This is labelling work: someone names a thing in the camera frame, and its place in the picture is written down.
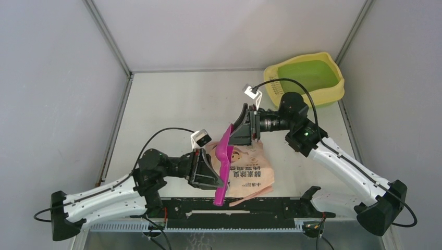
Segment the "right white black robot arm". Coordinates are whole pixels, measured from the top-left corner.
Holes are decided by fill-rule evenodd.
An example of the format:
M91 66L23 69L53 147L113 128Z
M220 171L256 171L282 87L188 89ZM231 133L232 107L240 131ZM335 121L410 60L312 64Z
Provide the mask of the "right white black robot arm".
M354 192L350 196L312 187L301 202L302 212L309 217L327 212L355 218L369 233L383 236L406 207L407 186L400 180L388 181L347 154L308 118L308 110L296 92L285 93L277 111L243 104L229 143L249 146L262 132L287 131L285 140L295 152L325 167Z

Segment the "pink cat litter bag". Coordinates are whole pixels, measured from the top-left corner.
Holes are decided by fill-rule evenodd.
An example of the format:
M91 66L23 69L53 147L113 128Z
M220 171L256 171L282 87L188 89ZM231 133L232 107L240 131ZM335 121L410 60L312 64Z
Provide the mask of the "pink cat litter bag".
M251 146L234 146L231 154L228 181L215 191L214 205L222 206L228 197L238 198L229 202L230 207L268 194L273 191L274 169L264 156L261 141Z

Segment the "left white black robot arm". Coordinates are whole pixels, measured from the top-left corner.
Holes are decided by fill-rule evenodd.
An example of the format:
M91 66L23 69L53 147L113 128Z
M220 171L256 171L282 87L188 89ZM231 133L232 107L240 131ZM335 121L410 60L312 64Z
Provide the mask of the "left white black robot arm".
M94 224L130 216L157 217L164 211L159 190L165 177L187 180L194 188L216 190L224 181L213 169L210 155L194 149L180 157L169 157L157 149L148 149L137 161L137 168L114 182L94 189L51 195L53 241L76 236Z

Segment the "magenta plastic scoop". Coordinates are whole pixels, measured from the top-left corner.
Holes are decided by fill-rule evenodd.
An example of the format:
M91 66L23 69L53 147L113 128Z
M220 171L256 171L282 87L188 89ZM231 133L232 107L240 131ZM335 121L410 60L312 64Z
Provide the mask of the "magenta plastic scoop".
M228 189L229 172L234 149L234 147L229 144L232 132L233 124L230 124L215 148L215 157L220 162L219 177L223 182L222 186L218 187L215 191L213 204L218 207L223 206Z

